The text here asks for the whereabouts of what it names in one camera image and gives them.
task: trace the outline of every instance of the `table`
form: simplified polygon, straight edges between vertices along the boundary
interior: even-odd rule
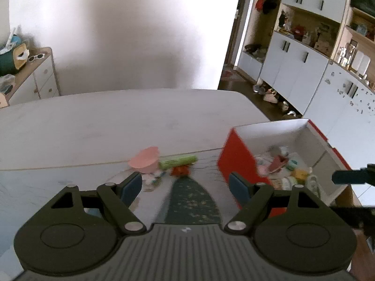
[[[50,98],[1,109],[0,119],[0,273],[10,277],[21,270],[12,242],[23,223],[69,183],[121,182],[132,172],[127,160],[149,146],[161,156],[197,155],[192,177],[227,222],[238,208],[216,166],[221,148],[231,127],[268,121],[239,93],[171,89]],[[173,182],[164,176],[132,205],[146,226]]]

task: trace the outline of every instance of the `white wall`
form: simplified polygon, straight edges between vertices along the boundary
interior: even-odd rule
[[[0,0],[0,46],[9,37],[9,0]]]
[[[52,47],[64,95],[216,89],[238,0],[9,0],[10,24]]]

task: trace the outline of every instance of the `red hanging item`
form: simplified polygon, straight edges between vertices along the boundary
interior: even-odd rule
[[[257,11],[262,11],[263,9],[263,3],[264,3],[264,0],[258,0],[255,4],[255,9]]]

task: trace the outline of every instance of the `dark green mat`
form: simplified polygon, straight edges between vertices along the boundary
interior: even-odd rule
[[[175,181],[170,194],[166,224],[221,223],[218,207],[210,194],[189,177]]]

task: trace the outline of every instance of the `ribbed gray gripper base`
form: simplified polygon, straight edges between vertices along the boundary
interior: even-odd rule
[[[47,277],[31,271],[17,281],[353,281],[346,271],[326,276],[293,275],[261,258],[244,236],[218,225],[155,224],[152,231],[126,238],[116,254],[92,271]]]

